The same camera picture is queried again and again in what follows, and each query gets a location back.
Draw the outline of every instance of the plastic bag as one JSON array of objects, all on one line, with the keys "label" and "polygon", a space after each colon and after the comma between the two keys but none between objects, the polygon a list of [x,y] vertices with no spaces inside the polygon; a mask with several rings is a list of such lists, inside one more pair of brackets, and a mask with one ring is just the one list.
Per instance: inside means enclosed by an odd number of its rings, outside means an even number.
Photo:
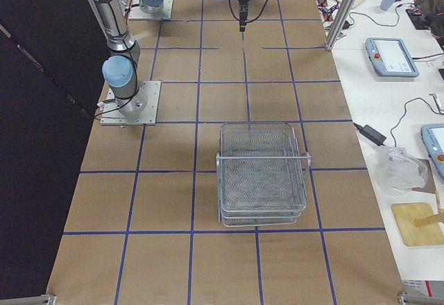
[{"label": "plastic bag", "polygon": [[384,189],[423,188],[427,183],[427,166],[419,159],[407,154],[405,148],[380,146],[379,185]]}]

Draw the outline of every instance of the metal base plate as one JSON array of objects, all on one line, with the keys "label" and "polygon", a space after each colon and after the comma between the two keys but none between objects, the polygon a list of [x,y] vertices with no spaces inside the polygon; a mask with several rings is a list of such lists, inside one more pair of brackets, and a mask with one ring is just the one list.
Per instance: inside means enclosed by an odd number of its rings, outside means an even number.
[{"label": "metal base plate", "polygon": [[[155,125],[157,117],[157,108],[160,97],[160,81],[142,81],[140,82],[139,94],[146,94],[148,103],[146,107],[135,117],[128,118],[119,110],[106,113],[102,116],[100,124],[104,126],[123,126],[123,125]],[[113,99],[114,94],[111,89],[108,91],[107,99]],[[116,108],[114,103],[106,104],[104,112]]]},{"label": "metal base plate", "polygon": [[[133,0],[133,5],[137,5],[139,0]],[[173,11],[173,0],[164,0],[164,7],[152,14],[142,11],[139,7],[131,8],[129,19],[146,21],[171,21],[171,12]]]}]

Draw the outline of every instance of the wire basket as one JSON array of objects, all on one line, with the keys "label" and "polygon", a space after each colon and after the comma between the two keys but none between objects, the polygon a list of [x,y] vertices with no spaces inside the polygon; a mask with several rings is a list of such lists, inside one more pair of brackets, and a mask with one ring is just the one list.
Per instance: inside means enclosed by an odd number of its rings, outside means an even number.
[{"label": "wire basket", "polygon": [[216,156],[219,220],[226,226],[294,223],[307,193],[293,128],[287,123],[227,123]]}]

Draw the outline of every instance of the black backdrop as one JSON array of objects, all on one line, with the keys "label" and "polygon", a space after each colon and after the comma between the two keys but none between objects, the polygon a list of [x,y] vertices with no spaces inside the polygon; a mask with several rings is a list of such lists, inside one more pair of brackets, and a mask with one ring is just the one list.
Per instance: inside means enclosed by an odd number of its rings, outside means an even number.
[{"label": "black backdrop", "polygon": [[12,35],[0,32],[0,299],[8,299],[46,292],[93,121],[79,105],[94,113],[109,53],[87,0],[1,0],[0,24]]}]

